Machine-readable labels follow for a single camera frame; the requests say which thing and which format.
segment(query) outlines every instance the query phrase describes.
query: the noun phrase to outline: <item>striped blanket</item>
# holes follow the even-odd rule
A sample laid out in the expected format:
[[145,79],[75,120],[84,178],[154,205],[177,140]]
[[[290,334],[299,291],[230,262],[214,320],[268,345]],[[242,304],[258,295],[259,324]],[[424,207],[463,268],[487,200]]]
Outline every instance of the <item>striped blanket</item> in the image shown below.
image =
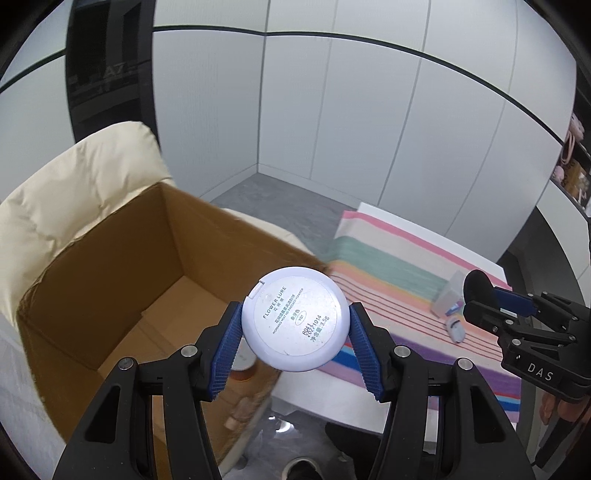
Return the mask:
[[[328,259],[329,275],[350,302],[360,301],[375,325],[389,330],[396,343],[423,358],[452,364],[467,357],[479,368],[509,419],[519,418],[521,380],[501,368],[496,337],[468,324],[466,339],[453,343],[431,303],[456,271],[469,262],[396,226],[360,212],[345,212]],[[489,275],[493,285],[510,289]],[[365,388],[351,344],[320,370]],[[436,408],[431,402],[430,408]]]

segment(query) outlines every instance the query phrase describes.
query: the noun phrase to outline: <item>open cardboard box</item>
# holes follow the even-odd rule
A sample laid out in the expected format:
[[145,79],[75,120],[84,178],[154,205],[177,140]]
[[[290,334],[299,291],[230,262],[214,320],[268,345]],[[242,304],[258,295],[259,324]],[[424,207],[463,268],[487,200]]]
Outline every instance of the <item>open cardboard box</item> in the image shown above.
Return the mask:
[[[292,265],[324,270],[312,255],[174,187],[146,189],[59,254],[18,307],[31,372],[57,430],[70,437],[120,358],[153,361],[195,342],[228,302]],[[233,407],[245,396],[263,401],[277,375],[261,364],[203,404],[218,462],[236,436],[223,426]],[[170,475],[163,428],[155,408],[160,478]]]

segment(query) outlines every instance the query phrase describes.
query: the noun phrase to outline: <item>small white object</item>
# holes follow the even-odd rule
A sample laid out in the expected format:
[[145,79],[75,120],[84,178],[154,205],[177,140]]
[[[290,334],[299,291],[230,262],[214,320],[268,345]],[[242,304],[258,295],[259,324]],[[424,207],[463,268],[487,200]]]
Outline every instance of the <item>small white object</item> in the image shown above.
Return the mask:
[[464,306],[463,286],[466,276],[457,271],[443,287],[437,300],[431,305],[431,311],[439,318],[449,317]]
[[332,360],[349,334],[349,304],[329,277],[287,267],[262,277],[244,299],[242,330],[266,364],[305,372]]
[[450,318],[445,326],[449,338],[455,343],[462,343],[466,339],[466,330],[458,317]]
[[232,364],[232,370],[235,372],[244,372],[252,367],[256,362],[255,352],[248,346],[246,339],[242,337],[240,345],[238,345],[238,351],[234,357],[234,363]]

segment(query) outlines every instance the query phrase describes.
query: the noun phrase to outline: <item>cream puffer cushion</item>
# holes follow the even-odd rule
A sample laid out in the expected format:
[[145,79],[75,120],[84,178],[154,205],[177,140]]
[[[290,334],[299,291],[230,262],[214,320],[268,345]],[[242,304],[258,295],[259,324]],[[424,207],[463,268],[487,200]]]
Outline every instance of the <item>cream puffer cushion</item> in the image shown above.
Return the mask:
[[53,259],[159,181],[173,184],[139,122],[100,130],[33,174],[0,203],[0,312],[16,328],[19,302]]

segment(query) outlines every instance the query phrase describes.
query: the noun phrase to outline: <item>white round compact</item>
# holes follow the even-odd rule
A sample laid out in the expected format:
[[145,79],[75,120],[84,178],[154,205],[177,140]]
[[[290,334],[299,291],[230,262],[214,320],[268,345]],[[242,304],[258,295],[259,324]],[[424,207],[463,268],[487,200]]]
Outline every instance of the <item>white round compact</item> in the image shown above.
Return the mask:
[[332,360],[349,334],[349,304],[329,277],[287,267],[259,280],[242,307],[242,331],[266,364],[305,372]]

